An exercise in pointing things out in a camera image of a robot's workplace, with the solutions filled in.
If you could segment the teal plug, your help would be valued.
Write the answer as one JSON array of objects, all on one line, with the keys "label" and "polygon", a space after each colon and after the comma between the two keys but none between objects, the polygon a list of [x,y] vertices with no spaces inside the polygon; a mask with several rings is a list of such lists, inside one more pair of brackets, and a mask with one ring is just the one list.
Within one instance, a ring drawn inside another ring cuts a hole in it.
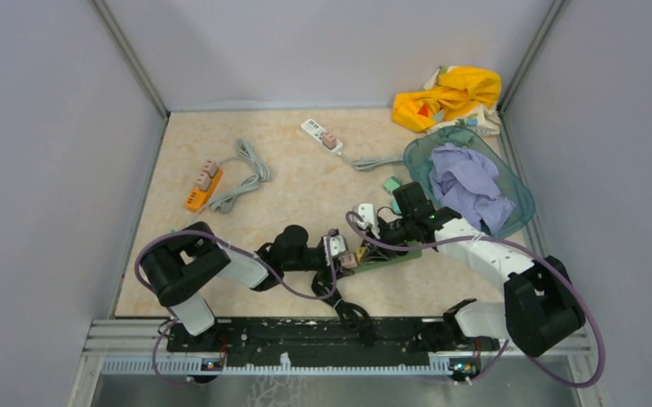
[{"label": "teal plug", "polygon": [[392,202],[391,202],[391,208],[392,208],[392,211],[394,212],[394,214],[396,214],[396,215],[401,214],[400,207],[398,206],[398,203],[397,203],[397,201],[395,199],[393,199]]}]

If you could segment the green power strip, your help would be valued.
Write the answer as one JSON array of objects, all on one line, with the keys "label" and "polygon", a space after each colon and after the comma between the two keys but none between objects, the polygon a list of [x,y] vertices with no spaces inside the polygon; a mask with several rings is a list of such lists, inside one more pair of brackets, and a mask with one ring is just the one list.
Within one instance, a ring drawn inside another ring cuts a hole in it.
[{"label": "green power strip", "polygon": [[345,276],[352,276],[361,272],[373,271],[389,265],[404,263],[414,259],[419,259],[422,256],[421,250],[398,252],[387,251],[384,248],[378,247],[367,247],[370,249],[368,260],[366,262],[359,263],[359,265],[354,269],[344,269],[343,274]]}]

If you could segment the light green plug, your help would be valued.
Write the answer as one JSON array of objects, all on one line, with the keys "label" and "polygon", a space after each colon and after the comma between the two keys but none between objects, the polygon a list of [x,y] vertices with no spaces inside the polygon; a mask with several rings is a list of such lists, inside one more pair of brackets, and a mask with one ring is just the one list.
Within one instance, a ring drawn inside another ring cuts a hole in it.
[{"label": "light green plug", "polygon": [[382,187],[386,192],[392,193],[402,185],[403,182],[398,177],[390,176],[384,181]]}]

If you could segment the yellow plug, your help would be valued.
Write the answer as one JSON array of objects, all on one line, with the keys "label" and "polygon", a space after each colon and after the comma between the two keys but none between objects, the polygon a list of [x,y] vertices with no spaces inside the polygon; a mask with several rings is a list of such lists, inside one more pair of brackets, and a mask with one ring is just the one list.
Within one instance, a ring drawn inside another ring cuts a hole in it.
[{"label": "yellow plug", "polygon": [[355,251],[357,261],[359,263],[366,262],[368,260],[369,253],[370,249],[367,246],[358,247]]}]

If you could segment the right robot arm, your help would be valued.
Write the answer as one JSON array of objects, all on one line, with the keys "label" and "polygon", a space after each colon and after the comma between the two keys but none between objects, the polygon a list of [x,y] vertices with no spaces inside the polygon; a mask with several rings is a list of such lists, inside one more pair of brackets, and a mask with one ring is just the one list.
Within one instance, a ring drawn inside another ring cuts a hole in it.
[{"label": "right robot arm", "polygon": [[378,221],[377,236],[387,245],[431,248],[459,259],[502,294],[501,302],[469,298],[449,309],[443,337],[454,349],[476,337],[508,339],[525,355],[539,357],[585,325],[580,304],[563,285],[563,264],[548,256],[537,261],[475,229],[456,211],[436,208],[421,185],[393,191],[396,220]]}]

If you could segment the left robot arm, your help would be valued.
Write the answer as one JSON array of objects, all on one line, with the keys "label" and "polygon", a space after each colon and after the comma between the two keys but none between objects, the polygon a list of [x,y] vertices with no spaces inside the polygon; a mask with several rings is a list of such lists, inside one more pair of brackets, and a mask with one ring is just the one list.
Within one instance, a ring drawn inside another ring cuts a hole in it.
[{"label": "left robot arm", "polygon": [[200,290],[212,279],[224,277],[263,292],[283,285],[291,271],[313,271],[337,276],[337,258],[348,251],[336,230],[310,247],[309,233],[287,226],[272,242],[255,252],[217,237],[204,222],[196,222],[150,242],[137,255],[134,274],[159,304],[187,332],[187,340],[201,351],[214,348],[220,328]]}]

